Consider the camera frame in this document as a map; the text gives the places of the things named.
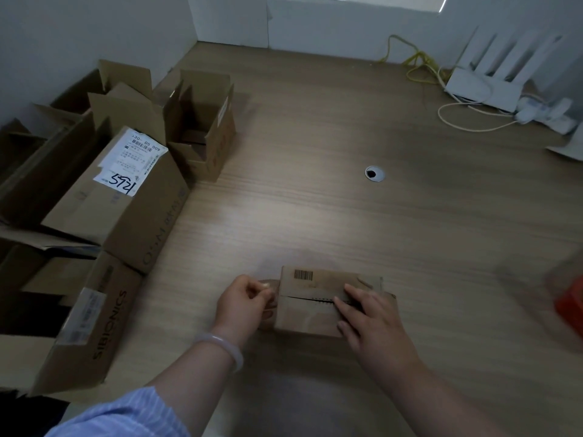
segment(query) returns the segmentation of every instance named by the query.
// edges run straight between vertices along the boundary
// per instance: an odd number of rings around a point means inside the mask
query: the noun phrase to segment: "red object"
[[[554,308],[583,337],[583,276],[554,301]]]

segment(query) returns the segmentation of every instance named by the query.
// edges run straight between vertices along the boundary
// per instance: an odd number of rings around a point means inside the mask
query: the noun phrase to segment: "white bangle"
[[[241,354],[239,347],[233,345],[222,337],[210,333],[200,333],[194,338],[193,344],[198,342],[211,342],[228,352],[233,360],[235,360],[235,370],[233,372],[237,372],[243,367],[243,354]]]

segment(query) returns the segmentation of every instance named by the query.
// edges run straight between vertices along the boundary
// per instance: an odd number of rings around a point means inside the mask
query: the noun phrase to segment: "shirt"
[[[132,391],[111,403],[95,405],[55,426],[46,437],[107,435],[190,437],[186,426],[153,386]]]

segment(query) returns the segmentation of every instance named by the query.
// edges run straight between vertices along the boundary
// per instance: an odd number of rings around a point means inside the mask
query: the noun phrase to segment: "table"
[[[198,43],[177,67],[231,74],[235,146],[218,182],[195,186],[105,384],[56,397],[83,407],[142,386],[211,325],[235,276],[310,265],[383,276],[422,359],[509,431],[581,434],[583,341],[552,299],[583,270],[583,169],[543,150],[557,134],[447,127],[448,96],[399,66]],[[411,433],[341,341],[258,333],[245,356],[206,435]]]

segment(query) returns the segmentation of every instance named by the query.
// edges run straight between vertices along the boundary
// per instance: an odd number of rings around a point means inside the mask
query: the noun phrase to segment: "wooden table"
[[[236,146],[193,190],[105,384],[58,397],[142,386],[209,327],[237,274],[310,265],[384,276],[422,358],[509,431],[581,435],[583,341],[551,301],[583,272],[583,169],[543,150],[558,135],[447,127],[448,97],[399,66],[208,43],[179,65],[231,74]],[[258,333],[246,359],[207,435],[410,432],[343,342]]]

